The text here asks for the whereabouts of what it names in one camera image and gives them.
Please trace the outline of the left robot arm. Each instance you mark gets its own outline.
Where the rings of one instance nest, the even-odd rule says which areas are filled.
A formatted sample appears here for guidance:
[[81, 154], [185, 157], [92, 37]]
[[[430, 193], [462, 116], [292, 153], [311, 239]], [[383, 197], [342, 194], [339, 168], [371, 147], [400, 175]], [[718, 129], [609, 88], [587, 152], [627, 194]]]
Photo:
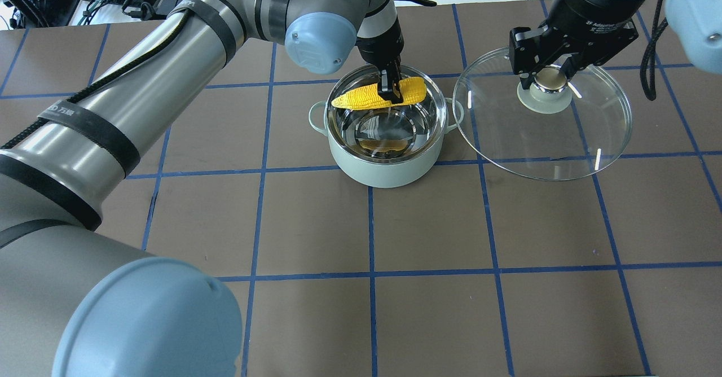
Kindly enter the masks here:
[[233, 376], [235, 295], [184, 261], [99, 235], [102, 204], [250, 38], [316, 74], [399, 32], [393, 0], [183, 0], [111, 69], [2, 149], [3, 376]]

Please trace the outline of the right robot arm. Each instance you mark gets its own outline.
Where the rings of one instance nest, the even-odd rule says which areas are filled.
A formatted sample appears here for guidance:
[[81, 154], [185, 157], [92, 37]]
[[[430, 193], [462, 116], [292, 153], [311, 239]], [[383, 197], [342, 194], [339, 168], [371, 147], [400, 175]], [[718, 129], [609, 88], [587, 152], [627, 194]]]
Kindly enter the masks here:
[[[554, 0], [538, 28], [513, 28], [513, 73], [528, 89], [537, 74], [562, 56], [570, 80], [590, 65], [601, 66], [639, 37], [632, 17], [647, 0]], [[653, 38], [671, 28], [686, 58], [707, 73], [720, 73], [720, 0], [659, 0]]]

